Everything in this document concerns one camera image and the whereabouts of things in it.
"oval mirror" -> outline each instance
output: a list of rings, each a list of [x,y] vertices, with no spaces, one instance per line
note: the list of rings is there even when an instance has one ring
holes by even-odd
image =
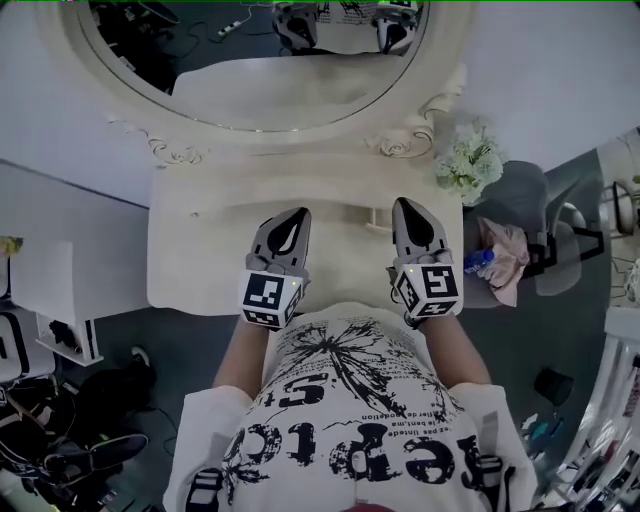
[[[402,0],[77,6],[93,50],[139,93],[253,132],[323,126],[376,101],[416,55],[429,11]]]

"blue bottle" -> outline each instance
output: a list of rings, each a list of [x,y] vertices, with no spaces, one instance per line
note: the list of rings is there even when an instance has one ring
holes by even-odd
[[[475,274],[478,270],[491,263],[495,257],[496,255],[491,249],[484,249],[467,254],[463,262],[464,273]]]

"flower bouquet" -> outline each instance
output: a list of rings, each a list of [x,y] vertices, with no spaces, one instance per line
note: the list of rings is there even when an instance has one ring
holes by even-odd
[[[436,157],[436,180],[458,192],[463,204],[474,205],[482,189],[502,176],[505,157],[479,119],[457,125],[447,149]]]

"graphic print t-shirt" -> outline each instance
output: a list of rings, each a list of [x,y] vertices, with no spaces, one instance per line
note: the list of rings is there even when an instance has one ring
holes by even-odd
[[[186,397],[169,512],[530,506],[536,480],[502,388],[448,391],[424,337],[391,312],[338,304],[294,319],[270,341],[264,381],[253,402],[232,387]]]

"carved floral ornament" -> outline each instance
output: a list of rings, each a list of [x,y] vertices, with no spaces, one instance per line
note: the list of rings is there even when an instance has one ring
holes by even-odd
[[[467,68],[464,64],[458,64],[442,93],[429,100],[418,112],[407,117],[401,125],[386,130],[377,137],[366,139],[365,143],[380,154],[392,158],[425,155],[433,147],[434,114],[449,112],[466,85]]]
[[[142,128],[137,128],[127,121],[109,116],[109,124],[120,124],[124,127],[126,133],[142,133],[153,156],[167,165],[193,164],[202,163],[206,153],[210,150],[199,150],[195,146],[185,146],[175,142],[167,141],[156,135],[150,135],[149,132]]]

